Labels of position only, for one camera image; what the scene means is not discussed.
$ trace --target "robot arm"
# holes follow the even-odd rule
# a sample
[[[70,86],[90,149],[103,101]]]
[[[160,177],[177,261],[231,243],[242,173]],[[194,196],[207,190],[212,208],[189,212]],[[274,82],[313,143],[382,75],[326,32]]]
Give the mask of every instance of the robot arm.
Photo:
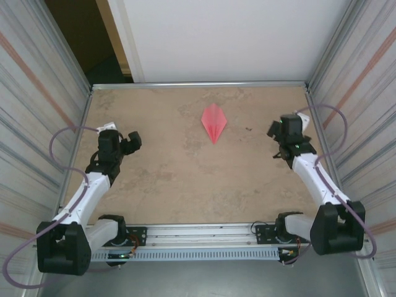
[[[280,122],[273,122],[267,135],[279,143],[279,153],[274,158],[284,159],[306,185],[317,205],[315,219],[299,212],[281,213],[275,221],[279,238],[297,235],[312,243],[320,254],[358,251],[363,247],[364,230],[332,195],[315,169],[316,151],[303,135],[309,123],[304,114],[281,116]],[[352,202],[332,181],[323,166],[317,167],[322,176],[338,196],[364,221],[365,210],[361,202]]]
[[[114,123],[98,128],[98,151],[85,170],[88,185],[83,180],[73,198],[53,218],[68,215],[58,226],[37,239],[38,269],[41,272],[83,275],[89,267],[91,254],[108,241],[121,243],[126,239],[124,218],[103,215],[96,224],[86,229],[89,218],[99,200],[110,189],[120,172],[123,157],[140,149],[142,141],[137,132],[123,139]],[[76,208],[73,205],[88,186],[84,198]],[[37,233],[52,222],[42,222]]]

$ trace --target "metal frame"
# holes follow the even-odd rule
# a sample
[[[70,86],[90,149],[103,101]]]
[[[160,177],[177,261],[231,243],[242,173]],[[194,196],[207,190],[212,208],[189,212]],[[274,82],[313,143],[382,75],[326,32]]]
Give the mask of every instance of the metal frame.
[[[357,255],[367,255],[370,253],[370,251],[371,246],[367,246],[367,244],[365,244],[363,249],[360,252],[357,252]],[[379,275],[379,271],[374,263],[374,260],[358,259],[358,263],[368,295],[370,297],[387,297],[388,294],[386,293],[384,282]]]
[[[302,80],[274,80],[257,82],[159,82],[144,84],[95,84],[96,90],[127,90],[137,88],[248,88],[248,87],[305,87]]]
[[[88,116],[89,108],[91,106],[91,102],[92,102],[92,94],[88,97],[87,104],[86,104],[86,106],[84,108],[84,112],[82,114],[82,119],[81,119],[81,122],[80,122],[80,126],[83,126],[85,124],[86,120],[87,120],[87,116]],[[71,157],[70,157],[70,162],[68,164],[69,167],[73,167],[73,164],[75,162],[75,158],[77,157],[77,151],[79,150],[80,141],[81,141],[81,138],[82,138],[82,132],[83,132],[82,129],[79,129],[77,131],[77,135],[76,135],[76,138],[75,138],[75,143],[74,143],[74,146],[73,146],[73,149],[72,149],[72,154],[71,154]],[[55,209],[54,214],[53,214],[52,217],[54,217],[55,215],[58,214],[59,206],[62,206],[63,203],[64,203],[64,199],[66,198],[66,192],[67,192],[67,188],[69,187],[69,183],[70,183],[71,177],[72,177],[72,171],[71,170],[67,170],[66,174],[65,174],[65,177],[64,177],[64,181],[62,183],[61,190],[59,192],[58,207],[57,207],[57,209]]]
[[[289,244],[257,244],[251,223],[128,225],[147,227],[145,246],[130,259],[108,259],[109,254],[128,253],[129,247],[102,247],[92,254],[92,262],[167,260],[279,260],[278,248]]]

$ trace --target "paper crane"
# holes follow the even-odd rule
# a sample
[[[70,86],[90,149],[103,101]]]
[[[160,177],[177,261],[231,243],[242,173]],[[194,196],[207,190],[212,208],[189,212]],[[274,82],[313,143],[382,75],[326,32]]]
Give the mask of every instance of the paper crane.
[[[213,144],[215,144],[227,123],[223,110],[213,103],[205,108],[201,121]]]

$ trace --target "purple cable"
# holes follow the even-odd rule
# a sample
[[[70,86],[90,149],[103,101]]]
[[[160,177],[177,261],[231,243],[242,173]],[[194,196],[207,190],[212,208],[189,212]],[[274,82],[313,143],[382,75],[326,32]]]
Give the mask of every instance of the purple cable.
[[[320,162],[321,159],[325,158],[325,157],[329,157],[333,154],[335,154],[337,151],[339,151],[341,149],[341,147],[344,145],[346,139],[347,139],[347,134],[348,134],[348,122],[347,119],[345,117],[345,115],[337,108],[328,104],[315,104],[315,105],[309,105],[307,107],[301,108],[300,110],[296,111],[296,113],[300,113],[304,110],[310,110],[311,108],[317,108],[317,107],[327,107],[330,108],[334,111],[336,111],[343,119],[344,122],[344,135],[342,137],[342,141],[341,144],[333,151],[333,152],[329,152],[329,153],[325,153],[321,156],[319,156],[316,161],[315,161],[315,170],[316,173],[319,175],[320,179],[322,180],[322,182],[326,185],[326,187],[329,189],[329,191],[334,195],[334,197],[345,207],[345,209],[350,212],[352,214],[352,216],[355,218],[356,221],[358,221],[358,223],[362,226],[362,228],[365,230],[365,232],[367,233],[367,235],[370,237],[371,240],[371,244],[372,244],[372,251],[370,254],[368,255],[363,255],[363,256],[359,256],[356,254],[353,254],[353,257],[359,258],[359,259],[369,259],[374,257],[374,255],[377,252],[377,243],[376,240],[374,238],[373,233],[371,232],[371,230],[369,229],[369,227],[364,223],[364,221],[362,221],[362,219],[358,216],[358,214],[344,201],[342,200],[342,198],[335,193],[334,189],[331,187],[331,185],[329,185],[329,183],[327,182],[327,180],[324,178],[323,174],[321,173],[321,171],[319,170],[319,167],[317,166]]]
[[[64,166],[62,164],[60,164],[58,161],[56,161],[55,157],[54,157],[54,153],[52,151],[52,146],[53,146],[53,142],[56,138],[56,136],[58,136],[60,133],[66,131],[66,130],[70,130],[70,129],[85,129],[85,130],[90,130],[90,131],[95,131],[98,132],[97,129],[95,128],[91,128],[91,127],[85,127],[85,126],[70,126],[70,127],[66,127],[63,128],[61,130],[59,130],[57,133],[55,133],[52,138],[51,141],[49,142],[49,155],[50,157],[55,161],[55,163],[57,163],[61,168],[65,169],[65,170],[73,170],[76,171],[78,173],[80,173],[83,177],[84,177],[84,181],[86,183],[86,185],[84,186],[79,198],[75,201],[75,203],[72,205],[72,207],[70,208],[70,212],[73,211],[77,205],[80,203],[80,201],[82,200],[82,198],[84,197],[85,193],[87,192],[88,189],[88,176],[85,174],[84,171],[78,169],[78,168],[74,168],[74,167],[68,167],[68,166]],[[13,280],[11,278],[11,276],[8,273],[8,264],[11,261],[11,259],[23,248],[27,247],[30,243],[34,242],[34,240],[36,240],[37,238],[39,238],[40,236],[43,236],[45,233],[49,232],[50,230],[52,230],[53,228],[55,228],[56,226],[58,226],[60,223],[62,223],[62,221],[64,221],[67,218],[68,214],[63,215],[58,221],[53,222],[52,224],[50,224],[50,226],[48,226],[47,228],[45,228],[43,231],[37,233],[35,236],[33,236],[32,238],[30,238],[29,240],[27,240],[26,242],[22,243],[20,246],[18,246],[16,249],[14,249],[8,256],[7,258],[4,260],[4,263],[2,265],[2,274],[4,276],[4,278],[7,280],[7,282],[9,282],[11,285],[16,286],[17,288],[21,288],[21,289],[38,289],[38,288],[43,288],[46,285],[49,285],[50,283],[53,282],[52,281],[47,281],[44,283],[41,283],[39,285],[24,285],[23,283],[18,283],[15,280]]]

